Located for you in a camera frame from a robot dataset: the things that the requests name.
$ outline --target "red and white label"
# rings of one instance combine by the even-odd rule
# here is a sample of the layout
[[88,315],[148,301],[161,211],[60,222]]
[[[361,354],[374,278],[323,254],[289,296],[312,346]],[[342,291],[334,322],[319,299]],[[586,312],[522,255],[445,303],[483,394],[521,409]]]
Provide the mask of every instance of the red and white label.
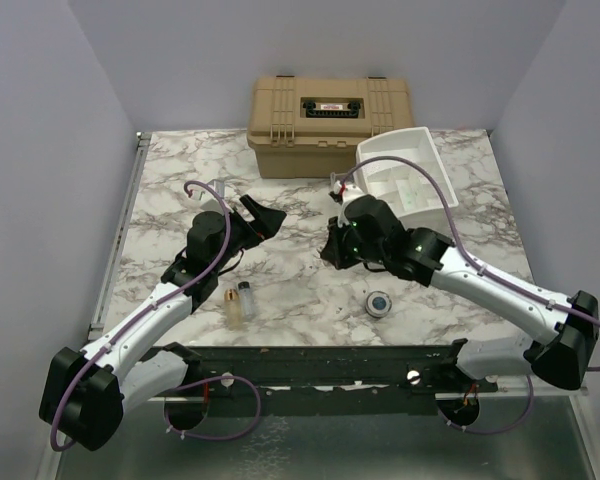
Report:
[[321,103],[320,110],[344,110],[341,103]]

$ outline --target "wall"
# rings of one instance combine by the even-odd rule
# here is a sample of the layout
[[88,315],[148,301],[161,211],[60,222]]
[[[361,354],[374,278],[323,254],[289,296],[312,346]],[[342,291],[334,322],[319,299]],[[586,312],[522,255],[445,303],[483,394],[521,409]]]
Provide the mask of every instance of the wall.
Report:
[[600,300],[600,0],[569,0],[492,140],[536,280]]
[[72,0],[138,130],[243,127],[261,75],[406,77],[416,121],[493,128],[564,0]]
[[0,479],[35,476],[46,371],[86,338],[134,137],[66,2],[1,0]]

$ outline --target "white tray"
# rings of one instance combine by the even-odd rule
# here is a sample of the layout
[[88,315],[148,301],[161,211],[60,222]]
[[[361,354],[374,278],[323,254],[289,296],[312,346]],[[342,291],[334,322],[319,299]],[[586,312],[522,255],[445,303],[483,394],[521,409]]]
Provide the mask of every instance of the white tray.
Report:
[[[358,145],[358,163],[378,155],[403,157],[417,163],[440,185],[451,209],[458,206],[458,198],[428,128],[394,130]],[[431,184],[417,170],[383,160],[362,167],[354,177],[363,191],[387,202],[405,228],[447,230],[442,203]]]

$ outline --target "toolbox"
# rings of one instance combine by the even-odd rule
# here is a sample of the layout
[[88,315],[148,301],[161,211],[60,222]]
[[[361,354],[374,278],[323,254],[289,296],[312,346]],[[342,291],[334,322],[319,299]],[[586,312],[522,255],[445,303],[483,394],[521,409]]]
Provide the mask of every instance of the toolbox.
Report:
[[247,132],[262,178],[324,177],[356,164],[358,144],[413,127],[401,79],[263,77]]

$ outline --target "marble surface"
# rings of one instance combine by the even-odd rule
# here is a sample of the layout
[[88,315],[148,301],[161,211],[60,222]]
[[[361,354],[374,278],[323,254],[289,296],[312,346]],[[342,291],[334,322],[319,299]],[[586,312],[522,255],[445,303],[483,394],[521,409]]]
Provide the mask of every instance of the marble surface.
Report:
[[[484,131],[433,131],[460,206],[466,247],[499,268],[531,279],[498,168]],[[288,217],[280,233],[245,253],[238,269],[191,317],[159,342],[184,345],[414,345],[491,339],[516,327],[452,294],[400,281],[362,266],[336,271],[318,256],[337,207],[328,181],[263,180],[245,132],[180,131],[153,135],[105,320],[110,330],[144,300],[186,241],[196,214],[182,190],[189,179],[222,179],[226,196],[251,195]],[[223,292],[251,283],[258,316],[239,331],[225,326]],[[366,294],[387,292],[391,313],[371,319]]]

